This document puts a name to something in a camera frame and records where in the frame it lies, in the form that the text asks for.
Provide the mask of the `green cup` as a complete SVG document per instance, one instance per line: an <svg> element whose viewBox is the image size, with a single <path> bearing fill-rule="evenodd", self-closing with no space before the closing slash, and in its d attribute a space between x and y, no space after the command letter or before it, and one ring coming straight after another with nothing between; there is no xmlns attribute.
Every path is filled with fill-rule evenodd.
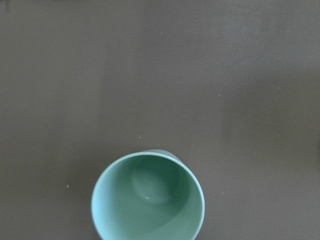
<svg viewBox="0 0 320 240"><path fill-rule="evenodd" d="M103 240L194 240L204 222L205 197L177 156L150 149L122 156L101 173L91 215Z"/></svg>

